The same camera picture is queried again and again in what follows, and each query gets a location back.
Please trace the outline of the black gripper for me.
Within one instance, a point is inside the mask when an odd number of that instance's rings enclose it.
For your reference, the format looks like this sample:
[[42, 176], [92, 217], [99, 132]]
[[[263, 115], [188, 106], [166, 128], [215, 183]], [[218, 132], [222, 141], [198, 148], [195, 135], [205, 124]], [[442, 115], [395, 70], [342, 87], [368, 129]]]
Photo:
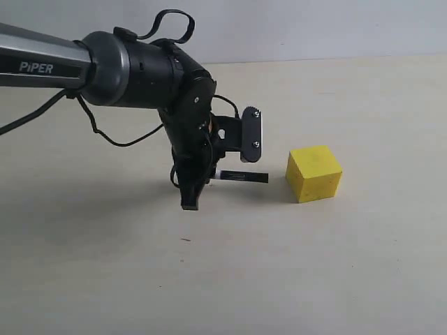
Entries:
[[210, 77], [186, 81], [174, 100], [159, 109], [174, 154], [183, 210], [198, 210], [200, 194], [210, 178], [212, 159], [208, 140], [216, 87], [217, 82]]

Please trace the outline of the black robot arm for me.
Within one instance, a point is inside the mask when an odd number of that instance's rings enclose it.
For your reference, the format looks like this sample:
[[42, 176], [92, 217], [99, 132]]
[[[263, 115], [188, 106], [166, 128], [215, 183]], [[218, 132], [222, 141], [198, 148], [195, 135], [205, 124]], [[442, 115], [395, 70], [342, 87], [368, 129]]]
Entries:
[[157, 110], [172, 147], [181, 206], [198, 208], [214, 165], [211, 102], [217, 84], [177, 41], [142, 43], [120, 28], [64, 40], [2, 24], [1, 85], [57, 89], [2, 133], [41, 116], [61, 98], [78, 100], [84, 110], [90, 105]]

